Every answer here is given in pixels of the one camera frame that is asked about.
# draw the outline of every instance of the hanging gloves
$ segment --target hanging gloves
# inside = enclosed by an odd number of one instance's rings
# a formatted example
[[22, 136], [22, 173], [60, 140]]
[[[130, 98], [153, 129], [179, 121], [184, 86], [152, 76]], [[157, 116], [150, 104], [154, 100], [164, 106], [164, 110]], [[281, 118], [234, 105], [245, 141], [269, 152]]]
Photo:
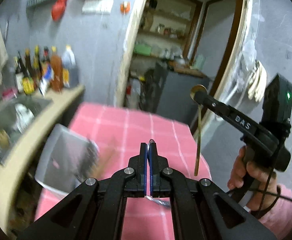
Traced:
[[252, 100], [255, 97], [255, 101], [260, 102], [265, 93], [267, 72], [259, 60], [256, 62], [255, 69], [249, 80], [248, 98]]
[[53, 21], [59, 21], [63, 16], [66, 9], [67, 0], [57, 0], [57, 2], [52, 6], [51, 17]]

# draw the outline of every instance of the kitchen counter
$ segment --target kitchen counter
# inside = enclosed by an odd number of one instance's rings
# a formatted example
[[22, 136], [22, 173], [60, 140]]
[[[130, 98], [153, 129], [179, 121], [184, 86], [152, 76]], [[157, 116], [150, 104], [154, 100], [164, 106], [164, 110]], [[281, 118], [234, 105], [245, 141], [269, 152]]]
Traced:
[[[66, 109], [84, 92], [84, 86], [64, 89], [61, 93], [49, 90], [45, 99], [52, 102], [36, 117], [12, 148], [4, 166], [0, 165], [0, 227], [7, 233], [9, 211], [19, 185], [29, 168], [42, 140], [48, 135]], [[41, 97], [36, 92], [34, 97]]]

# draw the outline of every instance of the orange round object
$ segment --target orange round object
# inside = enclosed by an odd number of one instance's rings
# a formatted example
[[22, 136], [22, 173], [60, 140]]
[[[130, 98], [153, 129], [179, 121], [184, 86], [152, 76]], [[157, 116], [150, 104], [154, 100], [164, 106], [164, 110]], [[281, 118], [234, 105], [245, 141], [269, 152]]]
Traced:
[[130, 2], [123, 2], [120, 5], [120, 11], [122, 14], [126, 14], [130, 11]]

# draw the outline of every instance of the silver screw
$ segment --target silver screw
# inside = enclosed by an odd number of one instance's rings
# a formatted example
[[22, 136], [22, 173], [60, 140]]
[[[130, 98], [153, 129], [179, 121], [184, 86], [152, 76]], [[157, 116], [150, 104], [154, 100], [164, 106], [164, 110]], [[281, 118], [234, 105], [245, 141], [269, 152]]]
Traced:
[[88, 186], [92, 186], [92, 185], [94, 185], [96, 183], [96, 180], [94, 179], [94, 178], [88, 178], [88, 179], [86, 179], [86, 184], [88, 185]]
[[164, 168], [163, 169], [163, 172], [165, 173], [165, 174], [172, 174], [173, 173], [173, 169], [171, 169], [171, 168]]
[[132, 174], [132, 173], [134, 173], [134, 169], [128, 167], [128, 168], [124, 169], [124, 173], [126, 173], [126, 174]]
[[209, 179], [202, 179], [200, 181], [200, 183], [203, 185], [203, 186], [209, 186], [210, 185], [210, 180]]

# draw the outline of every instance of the table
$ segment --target table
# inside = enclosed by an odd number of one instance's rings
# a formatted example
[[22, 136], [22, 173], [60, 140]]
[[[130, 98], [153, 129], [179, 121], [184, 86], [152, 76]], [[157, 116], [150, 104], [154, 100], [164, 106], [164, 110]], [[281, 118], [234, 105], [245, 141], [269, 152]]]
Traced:
[[[209, 166], [201, 157], [198, 176], [193, 176], [196, 159], [196, 142], [187, 125], [162, 118], [155, 114], [82, 103], [70, 129], [94, 140], [102, 153], [113, 139], [117, 141], [118, 155], [108, 163], [102, 179], [127, 167], [129, 158], [139, 154], [141, 142], [151, 138], [157, 143], [158, 154], [168, 159], [169, 166], [186, 177], [211, 179]], [[60, 200], [48, 190], [43, 190], [38, 203], [36, 219]], [[170, 209], [146, 198], [128, 198], [123, 222], [123, 240], [173, 240], [174, 230]]]

